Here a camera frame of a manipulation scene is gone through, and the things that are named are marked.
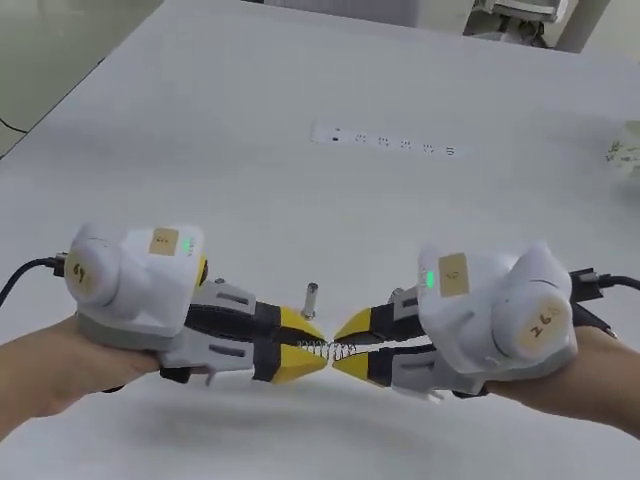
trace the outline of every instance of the screw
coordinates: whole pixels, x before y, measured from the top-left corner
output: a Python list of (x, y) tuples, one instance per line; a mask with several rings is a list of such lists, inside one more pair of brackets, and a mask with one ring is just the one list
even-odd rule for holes
[(304, 298), (304, 307), (300, 312), (307, 320), (313, 320), (316, 317), (316, 297), (318, 296), (318, 284), (310, 283), (307, 285), (307, 295)]

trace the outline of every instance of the white table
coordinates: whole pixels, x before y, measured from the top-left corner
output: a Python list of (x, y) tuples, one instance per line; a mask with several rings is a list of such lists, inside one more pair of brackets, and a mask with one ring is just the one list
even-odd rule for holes
[(264, 3), (462, 35), (474, 0), (265, 0)]
[[(415, 278), (432, 240), (640, 276), (638, 196), (609, 181), (640, 71), (579, 56), (238, 1), (167, 1), (0, 164), (0, 269), (117, 231), (194, 222), (212, 275), (297, 306), (320, 285), (332, 334)], [(314, 121), (465, 146), (455, 159), (313, 144)], [(640, 297), (593, 310), (640, 345)], [(30, 273), (7, 340), (73, 309)], [(439, 406), (327, 369), (290, 386), (157, 376), (34, 421), (0, 447), (3, 479), (600, 479), (637, 443), (497, 399)]]

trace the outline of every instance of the black wire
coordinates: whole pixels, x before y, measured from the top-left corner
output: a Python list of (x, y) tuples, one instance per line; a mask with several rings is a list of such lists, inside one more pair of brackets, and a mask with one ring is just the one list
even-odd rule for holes
[(5, 122), (2, 117), (0, 117), (0, 123), (3, 124), (5, 127), (7, 127), (9, 130), (13, 130), (14, 132), (18, 132), (18, 133), (22, 133), (22, 134), (27, 134), (29, 132), (27, 132), (26, 130), (22, 130), (21, 128), (18, 127), (14, 127), (13, 125), (8, 124), (7, 122)]
[(623, 276), (611, 276), (611, 275), (601, 275), (598, 279), (598, 285), (601, 288), (609, 288), (614, 285), (622, 285), (624, 287), (633, 288), (635, 290), (640, 290), (640, 280), (636, 280), (631, 277), (623, 277)]
[(11, 290), (13, 289), (13, 287), (15, 287), (16, 283), (18, 283), (18, 280), (20, 280), (20, 277), (22, 277), (22, 275), (27, 273), (32, 268), (36, 268), (36, 267), (54, 268), (56, 264), (57, 264), (57, 259), (55, 258), (38, 258), (36, 260), (31, 260), (30, 262), (27, 262), (23, 266), (21, 266), (18, 270), (15, 271), (13, 275), (11, 275), (11, 277), (9, 278), (5, 286), (2, 288), (2, 291), (0, 291), (0, 307), (2, 306), (4, 301), (7, 299), (7, 297), (9, 296), (9, 293), (11, 293)]

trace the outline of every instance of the white plastic housing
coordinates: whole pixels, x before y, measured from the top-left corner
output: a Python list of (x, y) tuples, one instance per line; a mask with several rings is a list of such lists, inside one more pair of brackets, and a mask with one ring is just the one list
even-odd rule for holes
[(422, 327), (456, 372), (528, 368), (571, 341), (571, 279), (545, 244), (519, 259), (425, 246), (418, 263)]
[(83, 226), (65, 261), (78, 311), (105, 326), (177, 335), (200, 276), (204, 234), (197, 227), (131, 230), (120, 244)]

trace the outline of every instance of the gray plastic part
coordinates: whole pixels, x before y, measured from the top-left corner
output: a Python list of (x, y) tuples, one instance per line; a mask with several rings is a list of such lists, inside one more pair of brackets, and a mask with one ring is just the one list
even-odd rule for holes
[(236, 372), (253, 369), (253, 343), (212, 337), (184, 329), (175, 350), (160, 354), (166, 368), (206, 367), (217, 372)]
[[(255, 296), (226, 283), (205, 282), (194, 295), (192, 303), (229, 308), (253, 315)], [(172, 338), (132, 332), (117, 327), (105, 326), (77, 313), (78, 328), (92, 342), (126, 350), (147, 350), (158, 353), (165, 368), (204, 367), (209, 371), (209, 380), (217, 372), (252, 370), (254, 346), (214, 337), (183, 328)]]
[(408, 290), (403, 290), (402, 292), (396, 289), (394, 292), (395, 292), (395, 295), (393, 295), (393, 320), (394, 321), (400, 320), (402, 318), (410, 317), (412, 315), (418, 315), (419, 313), (419, 307), (418, 307), (418, 301), (417, 301), (418, 289), (416, 287), (410, 288)]
[(484, 380), (460, 375), (444, 361), (438, 351), (395, 355), (392, 387), (427, 394), (434, 390), (453, 390), (475, 395)]
[(228, 308), (253, 315), (256, 312), (255, 295), (228, 283), (207, 280), (193, 296), (191, 303)]
[(451, 368), (438, 351), (395, 355), (392, 367), (392, 387), (416, 393), (451, 390), (477, 395), (488, 380), (509, 382), (551, 375), (569, 363), (577, 353), (577, 344), (572, 342), (538, 365), (500, 373), (487, 372), (481, 375), (461, 375)]
[(148, 333), (131, 332), (103, 325), (80, 312), (76, 313), (76, 318), (78, 319), (78, 330), (83, 336), (106, 347), (166, 352), (177, 348), (180, 342), (180, 334), (175, 337), (162, 337)]

